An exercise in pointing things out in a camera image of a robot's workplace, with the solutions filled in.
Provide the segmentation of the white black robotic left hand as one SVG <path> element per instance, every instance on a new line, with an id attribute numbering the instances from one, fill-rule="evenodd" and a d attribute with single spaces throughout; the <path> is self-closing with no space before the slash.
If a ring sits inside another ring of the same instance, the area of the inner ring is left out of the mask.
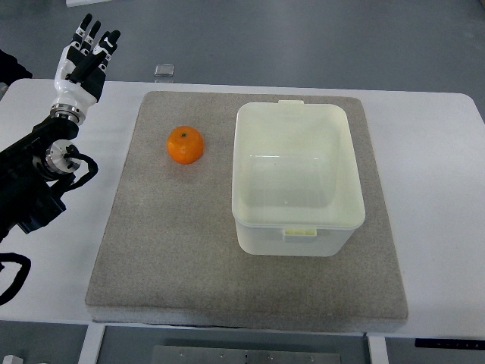
<path id="1" fill-rule="evenodd" d="M 96 39 L 100 28 L 101 22 L 87 14 L 63 49 L 55 74 L 51 116 L 81 125 L 89 108 L 100 100 L 108 63 L 120 37 L 120 31 L 113 30 Z"/>

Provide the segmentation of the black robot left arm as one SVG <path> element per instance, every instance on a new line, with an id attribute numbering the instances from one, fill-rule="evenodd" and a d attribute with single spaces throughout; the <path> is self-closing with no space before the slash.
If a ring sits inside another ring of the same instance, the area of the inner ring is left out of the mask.
<path id="1" fill-rule="evenodd" d="M 1 152 L 1 238 L 15 225 L 26 234 L 43 228 L 66 210 L 61 197 L 74 173 L 50 166 L 47 154 L 53 143 L 78 133 L 75 122 L 47 117 Z"/>

